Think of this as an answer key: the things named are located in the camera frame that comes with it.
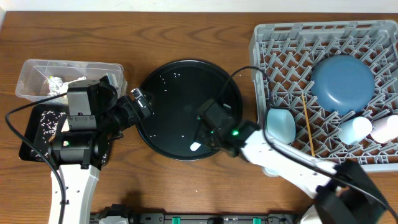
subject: chopstick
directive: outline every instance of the chopstick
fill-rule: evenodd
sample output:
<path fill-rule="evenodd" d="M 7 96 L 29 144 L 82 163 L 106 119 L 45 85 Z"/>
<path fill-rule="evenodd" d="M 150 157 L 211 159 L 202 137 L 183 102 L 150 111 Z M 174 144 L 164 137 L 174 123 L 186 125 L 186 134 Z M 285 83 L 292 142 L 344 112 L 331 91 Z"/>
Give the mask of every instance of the chopstick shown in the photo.
<path fill-rule="evenodd" d="M 311 136 L 311 129 L 310 129 L 310 121 L 308 120 L 307 106 L 305 106 L 304 94 L 302 94 L 301 97 L 302 97 L 302 99 L 303 99 L 304 114 L 305 114 L 305 122 L 307 123 L 308 137 L 310 138 L 311 155 L 315 157 L 315 151 L 313 150 L 313 144 L 312 144 L 312 136 Z"/>

